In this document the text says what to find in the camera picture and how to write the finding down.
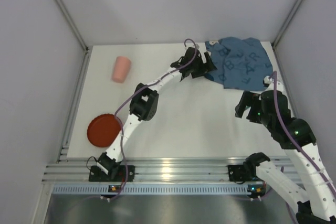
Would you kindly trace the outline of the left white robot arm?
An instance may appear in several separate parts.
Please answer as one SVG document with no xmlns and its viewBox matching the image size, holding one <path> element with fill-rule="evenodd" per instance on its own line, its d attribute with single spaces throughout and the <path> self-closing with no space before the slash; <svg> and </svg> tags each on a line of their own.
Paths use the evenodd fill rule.
<svg viewBox="0 0 336 224">
<path fill-rule="evenodd" d="M 118 166 L 125 160 L 123 152 L 125 143 L 142 122 L 153 119 L 158 107 L 160 90 L 166 84 L 176 78 L 182 81 L 188 76 L 193 79 L 202 77 L 216 69 L 207 51 L 202 54 L 197 48 L 189 47 L 184 56 L 171 63 L 163 76 L 148 84 L 139 83 L 134 94 L 127 99 L 130 103 L 127 120 L 113 143 L 99 156 L 97 167 L 110 177 L 117 173 Z"/>
</svg>

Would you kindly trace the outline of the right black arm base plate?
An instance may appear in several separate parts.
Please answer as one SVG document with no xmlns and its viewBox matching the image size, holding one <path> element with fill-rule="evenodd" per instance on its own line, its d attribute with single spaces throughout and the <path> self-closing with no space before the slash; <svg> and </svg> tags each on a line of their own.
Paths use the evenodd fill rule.
<svg viewBox="0 0 336 224">
<path fill-rule="evenodd" d="M 254 172 L 247 165 L 228 165 L 229 181 L 238 184 L 255 180 Z"/>
</svg>

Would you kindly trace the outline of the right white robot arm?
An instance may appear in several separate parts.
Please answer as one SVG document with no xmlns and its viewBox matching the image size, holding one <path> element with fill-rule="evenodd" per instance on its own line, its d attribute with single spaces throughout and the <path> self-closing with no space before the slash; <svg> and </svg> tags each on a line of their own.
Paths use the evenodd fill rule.
<svg viewBox="0 0 336 224">
<path fill-rule="evenodd" d="M 310 125 L 293 117 L 288 99 L 278 88 L 273 72 L 263 80 L 262 93 L 243 92 L 235 107 L 235 117 L 246 110 L 249 122 L 263 125 L 291 160 L 302 183 L 294 183 L 264 153 L 253 153 L 244 163 L 243 181 L 262 180 L 268 184 L 295 213 L 298 223 L 335 223 L 335 185 L 323 164 L 317 139 Z"/>
</svg>

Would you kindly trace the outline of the blue letter-print cloth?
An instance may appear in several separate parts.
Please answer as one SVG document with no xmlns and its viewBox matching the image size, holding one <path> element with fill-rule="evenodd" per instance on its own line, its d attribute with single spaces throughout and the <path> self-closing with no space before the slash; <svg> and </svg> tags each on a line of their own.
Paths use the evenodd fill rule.
<svg viewBox="0 0 336 224">
<path fill-rule="evenodd" d="M 216 69 L 205 78 L 225 89 L 264 91 L 264 78 L 273 66 L 261 42 L 255 38 L 226 37 L 206 41 L 205 47 Z"/>
</svg>

